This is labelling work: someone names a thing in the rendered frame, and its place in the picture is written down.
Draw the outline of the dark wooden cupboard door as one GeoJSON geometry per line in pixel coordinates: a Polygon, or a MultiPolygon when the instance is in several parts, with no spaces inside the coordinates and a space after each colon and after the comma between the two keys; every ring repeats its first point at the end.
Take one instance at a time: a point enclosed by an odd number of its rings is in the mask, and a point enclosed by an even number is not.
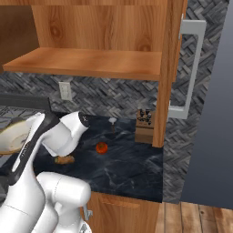
{"type": "Polygon", "coordinates": [[[38,47],[31,7],[0,5],[0,74],[4,64],[38,47]]]}

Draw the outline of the white wall socket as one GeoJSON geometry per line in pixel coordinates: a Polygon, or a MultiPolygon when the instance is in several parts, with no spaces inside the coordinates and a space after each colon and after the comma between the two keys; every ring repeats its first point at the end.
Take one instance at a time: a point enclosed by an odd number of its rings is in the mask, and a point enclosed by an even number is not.
{"type": "Polygon", "coordinates": [[[63,100],[72,100],[71,86],[69,82],[59,82],[60,95],[63,100]]]}

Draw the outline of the wooden knife block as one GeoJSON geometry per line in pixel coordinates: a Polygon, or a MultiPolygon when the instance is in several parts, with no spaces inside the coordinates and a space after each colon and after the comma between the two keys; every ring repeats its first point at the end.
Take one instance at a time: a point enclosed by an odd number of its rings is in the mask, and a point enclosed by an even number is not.
{"type": "Polygon", "coordinates": [[[138,109],[135,141],[151,144],[153,142],[155,112],[150,109],[138,109]]]}

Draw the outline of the red tomato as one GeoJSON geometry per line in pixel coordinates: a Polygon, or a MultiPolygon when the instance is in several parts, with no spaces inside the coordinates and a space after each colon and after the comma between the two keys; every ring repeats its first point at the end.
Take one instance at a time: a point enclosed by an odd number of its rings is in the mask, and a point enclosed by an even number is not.
{"type": "Polygon", "coordinates": [[[99,142],[96,144],[96,152],[98,154],[105,154],[107,152],[107,143],[105,142],[99,142]]]}

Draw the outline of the small white-topped shaker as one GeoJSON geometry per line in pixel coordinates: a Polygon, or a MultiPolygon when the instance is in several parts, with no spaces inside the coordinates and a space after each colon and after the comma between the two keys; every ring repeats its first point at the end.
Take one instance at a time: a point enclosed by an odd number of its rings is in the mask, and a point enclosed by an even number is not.
{"type": "Polygon", "coordinates": [[[108,119],[108,122],[111,123],[111,127],[112,127],[112,132],[113,134],[115,134],[115,123],[116,123],[117,119],[115,117],[110,117],[108,119]]]}

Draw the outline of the open wooden wall cupboard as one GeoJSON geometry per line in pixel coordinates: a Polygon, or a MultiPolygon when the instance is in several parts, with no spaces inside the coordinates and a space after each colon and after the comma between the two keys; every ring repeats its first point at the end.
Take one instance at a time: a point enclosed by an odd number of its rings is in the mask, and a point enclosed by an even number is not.
{"type": "Polygon", "coordinates": [[[168,0],[55,0],[32,7],[39,47],[5,71],[160,79],[168,0]]]}

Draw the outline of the wooden base cupboard front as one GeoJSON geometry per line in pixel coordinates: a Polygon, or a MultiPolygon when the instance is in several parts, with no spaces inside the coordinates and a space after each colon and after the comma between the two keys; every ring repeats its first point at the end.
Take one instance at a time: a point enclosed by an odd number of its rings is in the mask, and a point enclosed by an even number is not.
{"type": "Polygon", "coordinates": [[[92,192],[87,209],[93,215],[87,221],[93,233],[155,233],[160,204],[92,192]]]}

